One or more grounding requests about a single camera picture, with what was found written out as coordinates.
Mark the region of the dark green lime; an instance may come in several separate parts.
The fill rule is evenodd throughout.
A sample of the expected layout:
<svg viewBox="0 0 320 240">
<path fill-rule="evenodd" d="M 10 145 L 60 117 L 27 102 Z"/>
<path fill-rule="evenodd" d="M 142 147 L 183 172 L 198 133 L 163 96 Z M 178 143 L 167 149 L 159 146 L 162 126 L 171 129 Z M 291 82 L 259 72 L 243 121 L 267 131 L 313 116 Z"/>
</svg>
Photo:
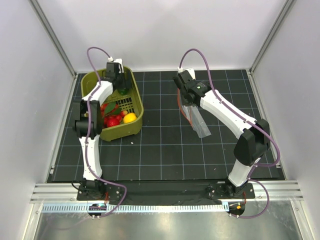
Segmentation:
<svg viewBox="0 0 320 240">
<path fill-rule="evenodd" d="M 127 95 L 128 94 L 128 89 L 127 88 L 122 88 L 118 90 L 118 93 L 122 96 Z"/>
</svg>

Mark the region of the clear zip top bag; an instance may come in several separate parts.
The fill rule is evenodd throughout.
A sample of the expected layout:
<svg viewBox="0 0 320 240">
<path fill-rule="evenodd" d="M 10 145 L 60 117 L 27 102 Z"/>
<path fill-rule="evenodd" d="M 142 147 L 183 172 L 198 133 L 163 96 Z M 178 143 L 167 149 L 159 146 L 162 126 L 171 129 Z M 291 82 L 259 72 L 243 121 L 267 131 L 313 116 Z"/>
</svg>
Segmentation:
<svg viewBox="0 0 320 240">
<path fill-rule="evenodd" d="M 197 133 L 199 138 L 205 138 L 211 135 L 211 132 L 201 116 L 198 108 L 196 106 L 184 106 L 183 99 L 180 93 L 180 90 L 177 89 L 177 104 L 180 112 L 189 122 L 192 129 Z"/>
</svg>

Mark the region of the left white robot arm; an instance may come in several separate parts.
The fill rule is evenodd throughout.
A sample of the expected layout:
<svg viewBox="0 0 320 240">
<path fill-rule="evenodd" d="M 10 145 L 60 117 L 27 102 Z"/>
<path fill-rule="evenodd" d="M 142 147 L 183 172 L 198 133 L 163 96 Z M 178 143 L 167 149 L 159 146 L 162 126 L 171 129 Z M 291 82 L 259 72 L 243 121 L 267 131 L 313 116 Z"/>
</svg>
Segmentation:
<svg viewBox="0 0 320 240">
<path fill-rule="evenodd" d="M 94 72 L 98 78 L 96 85 L 74 103 L 73 130 L 81 144 L 83 156 L 84 170 L 79 191 L 94 200 L 101 200 L 106 195 L 99 157 L 99 138 L 104 124 L 101 105 L 115 90 L 126 85 L 126 78 L 121 58 L 107 62 L 105 77 L 101 77 L 96 70 Z"/>
</svg>

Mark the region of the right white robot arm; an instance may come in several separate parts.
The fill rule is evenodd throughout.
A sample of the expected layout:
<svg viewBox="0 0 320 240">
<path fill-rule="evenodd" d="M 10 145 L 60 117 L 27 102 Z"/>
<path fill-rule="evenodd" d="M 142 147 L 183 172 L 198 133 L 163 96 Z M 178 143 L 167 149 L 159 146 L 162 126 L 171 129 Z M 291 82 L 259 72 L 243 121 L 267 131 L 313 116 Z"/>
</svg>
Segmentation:
<svg viewBox="0 0 320 240">
<path fill-rule="evenodd" d="M 269 123 L 239 110 L 208 82 L 196 81 L 192 68 L 179 68 L 173 80 L 178 88 L 178 103 L 191 123 L 196 120 L 196 108 L 202 108 L 219 119 L 237 138 L 233 150 L 235 163 L 224 185 L 226 194 L 237 198 L 243 193 L 254 166 L 270 148 L 266 136 L 270 132 Z"/>
</svg>

